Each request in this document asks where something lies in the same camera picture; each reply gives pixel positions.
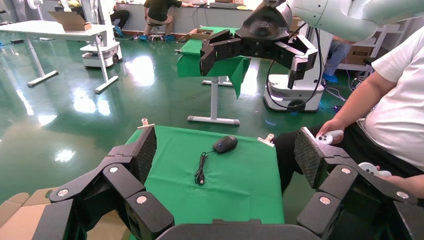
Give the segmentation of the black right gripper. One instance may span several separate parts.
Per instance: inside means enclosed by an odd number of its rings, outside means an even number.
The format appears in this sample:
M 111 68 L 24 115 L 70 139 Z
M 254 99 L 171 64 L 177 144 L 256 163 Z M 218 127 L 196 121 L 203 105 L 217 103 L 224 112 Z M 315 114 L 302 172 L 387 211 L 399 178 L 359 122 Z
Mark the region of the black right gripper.
M 212 34 L 202 40 L 199 72 L 206 76 L 215 62 L 245 56 L 275 60 L 289 69 L 287 87 L 292 89 L 295 81 L 302 80 L 305 72 L 312 69 L 318 49 L 304 36 L 298 34 L 289 41 L 234 37 L 229 29 Z

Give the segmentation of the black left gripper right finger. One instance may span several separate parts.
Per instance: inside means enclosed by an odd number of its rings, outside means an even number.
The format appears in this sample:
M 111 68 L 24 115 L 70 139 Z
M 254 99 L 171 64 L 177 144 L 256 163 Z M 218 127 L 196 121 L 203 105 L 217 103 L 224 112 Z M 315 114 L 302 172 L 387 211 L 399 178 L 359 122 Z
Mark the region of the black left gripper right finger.
M 298 225 L 322 240 L 421 240 L 424 209 L 409 191 L 361 169 L 341 148 L 320 143 L 306 127 L 295 159 L 315 194 Z

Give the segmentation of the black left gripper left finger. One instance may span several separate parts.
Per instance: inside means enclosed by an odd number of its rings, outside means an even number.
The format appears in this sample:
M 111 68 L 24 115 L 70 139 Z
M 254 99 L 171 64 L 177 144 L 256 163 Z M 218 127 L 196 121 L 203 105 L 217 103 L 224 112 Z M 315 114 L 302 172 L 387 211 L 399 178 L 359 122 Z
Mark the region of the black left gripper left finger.
M 96 168 L 50 194 L 33 238 L 85 240 L 88 231 L 114 211 L 136 239 L 158 239 L 175 219 L 145 185 L 156 150 L 152 126 L 135 142 L 113 147 Z

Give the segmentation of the operator left hand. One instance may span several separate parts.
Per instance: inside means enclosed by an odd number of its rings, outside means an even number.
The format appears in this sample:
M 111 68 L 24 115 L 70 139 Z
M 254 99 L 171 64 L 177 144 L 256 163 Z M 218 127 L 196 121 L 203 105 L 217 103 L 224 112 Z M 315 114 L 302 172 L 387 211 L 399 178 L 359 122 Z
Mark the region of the operator left hand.
M 408 188 L 408 183 L 407 183 L 407 179 L 406 178 L 402 178 L 400 176 L 380 176 L 381 179 L 392 183 L 402 189 L 407 189 Z

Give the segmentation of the operator right hand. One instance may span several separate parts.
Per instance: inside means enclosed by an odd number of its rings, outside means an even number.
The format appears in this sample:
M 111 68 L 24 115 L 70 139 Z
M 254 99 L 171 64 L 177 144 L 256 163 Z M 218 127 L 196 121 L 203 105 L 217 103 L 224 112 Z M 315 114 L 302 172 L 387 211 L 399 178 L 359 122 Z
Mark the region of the operator right hand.
M 336 131 L 336 130 L 341 130 L 344 131 L 345 128 L 347 127 L 347 125 L 340 119 L 334 117 L 331 120 L 328 120 L 327 122 L 325 122 L 322 127 L 320 128 L 320 130 L 318 131 L 318 133 L 316 134 L 316 136 L 323 136 L 324 134 L 326 134 L 327 132 L 330 131 Z M 332 141 L 333 145 L 337 145 L 339 143 L 341 143 L 341 141 L 343 140 L 344 135 L 339 135 L 337 137 L 335 137 Z

